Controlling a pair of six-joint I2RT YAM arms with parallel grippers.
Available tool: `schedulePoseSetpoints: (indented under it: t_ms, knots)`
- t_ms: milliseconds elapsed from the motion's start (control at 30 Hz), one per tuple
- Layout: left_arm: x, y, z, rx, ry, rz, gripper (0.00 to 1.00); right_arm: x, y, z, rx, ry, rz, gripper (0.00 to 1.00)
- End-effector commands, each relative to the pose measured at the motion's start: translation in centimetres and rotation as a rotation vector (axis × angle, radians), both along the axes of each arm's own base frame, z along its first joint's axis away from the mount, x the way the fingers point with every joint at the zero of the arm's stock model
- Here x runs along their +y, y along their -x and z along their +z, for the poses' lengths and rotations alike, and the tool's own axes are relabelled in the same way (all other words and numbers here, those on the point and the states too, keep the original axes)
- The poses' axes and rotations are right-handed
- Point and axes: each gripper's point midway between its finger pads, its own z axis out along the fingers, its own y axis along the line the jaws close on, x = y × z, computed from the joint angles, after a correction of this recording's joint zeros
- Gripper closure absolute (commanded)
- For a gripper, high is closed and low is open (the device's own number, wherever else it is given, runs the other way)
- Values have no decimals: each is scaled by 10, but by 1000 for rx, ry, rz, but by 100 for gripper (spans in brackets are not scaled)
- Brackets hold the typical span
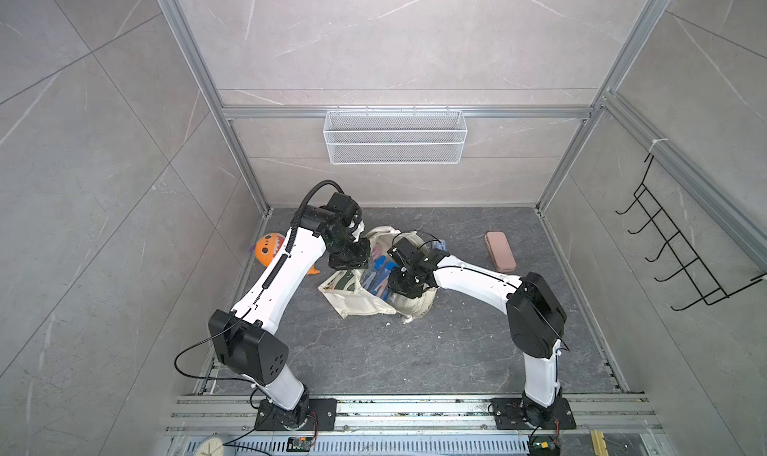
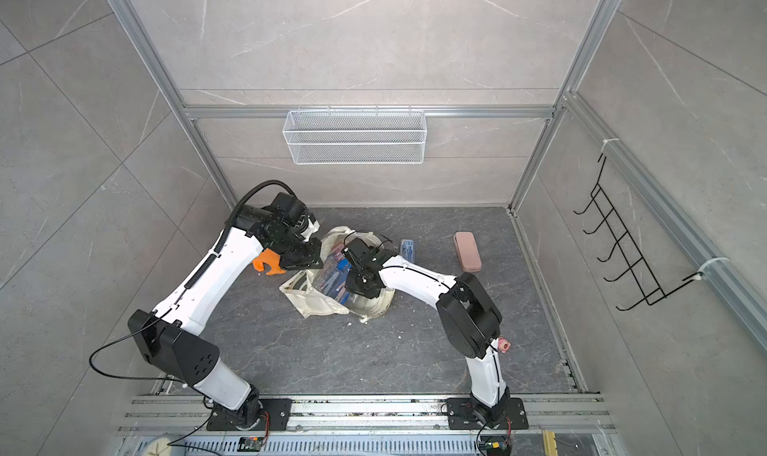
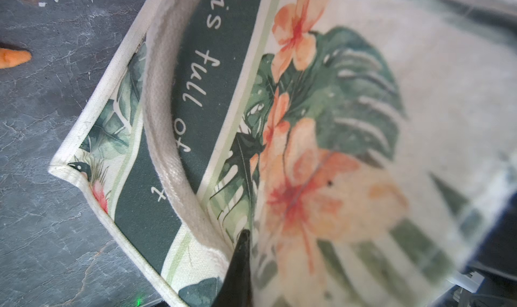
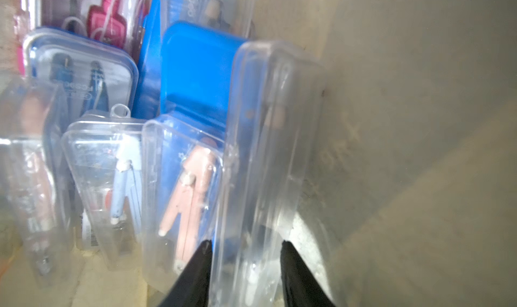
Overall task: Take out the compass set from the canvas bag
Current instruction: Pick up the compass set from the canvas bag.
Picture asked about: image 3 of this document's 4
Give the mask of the floral canvas tote bag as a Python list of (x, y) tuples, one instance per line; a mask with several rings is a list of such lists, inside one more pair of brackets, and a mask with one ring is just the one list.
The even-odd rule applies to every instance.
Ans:
[(146, 0), (49, 171), (170, 306), (424, 306), (516, 194), (516, 0)]

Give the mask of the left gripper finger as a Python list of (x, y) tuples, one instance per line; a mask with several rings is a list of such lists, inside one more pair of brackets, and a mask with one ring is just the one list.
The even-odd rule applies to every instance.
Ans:
[(212, 307), (246, 307), (252, 299), (250, 230), (243, 230), (236, 244), (222, 288)]

